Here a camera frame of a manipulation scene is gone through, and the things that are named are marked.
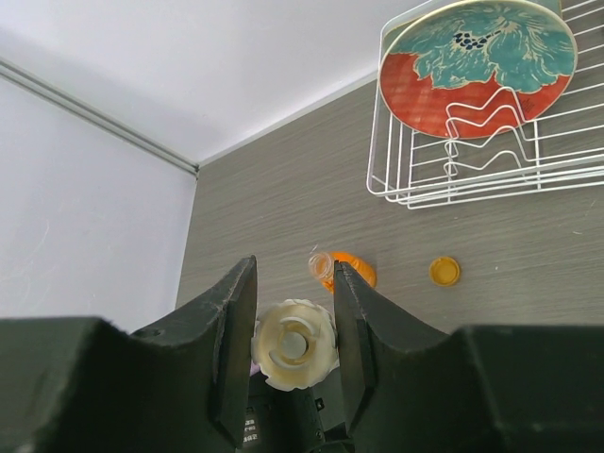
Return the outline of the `white bottle cap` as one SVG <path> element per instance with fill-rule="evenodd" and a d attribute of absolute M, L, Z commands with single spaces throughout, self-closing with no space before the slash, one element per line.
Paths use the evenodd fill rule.
<path fill-rule="evenodd" d="M 269 386 L 304 390 L 339 366 L 337 340 L 329 311 L 307 299 L 287 299 L 257 317 L 251 357 Z"/>

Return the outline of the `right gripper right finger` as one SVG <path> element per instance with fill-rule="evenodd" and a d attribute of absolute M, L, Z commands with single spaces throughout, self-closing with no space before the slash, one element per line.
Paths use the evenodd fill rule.
<path fill-rule="evenodd" d="M 599 452 L 600 326 L 429 326 L 334 268 L 344 417 L 360 452 Z"/>

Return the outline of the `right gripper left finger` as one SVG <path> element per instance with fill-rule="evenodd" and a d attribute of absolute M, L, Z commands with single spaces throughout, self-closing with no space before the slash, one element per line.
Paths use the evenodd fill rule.
<path fill-rule="evenodd" d="M 1 323 L 5 452 L 232 452 L 243 445 L 257 261 L 126 333 L 99 317 Z"/>

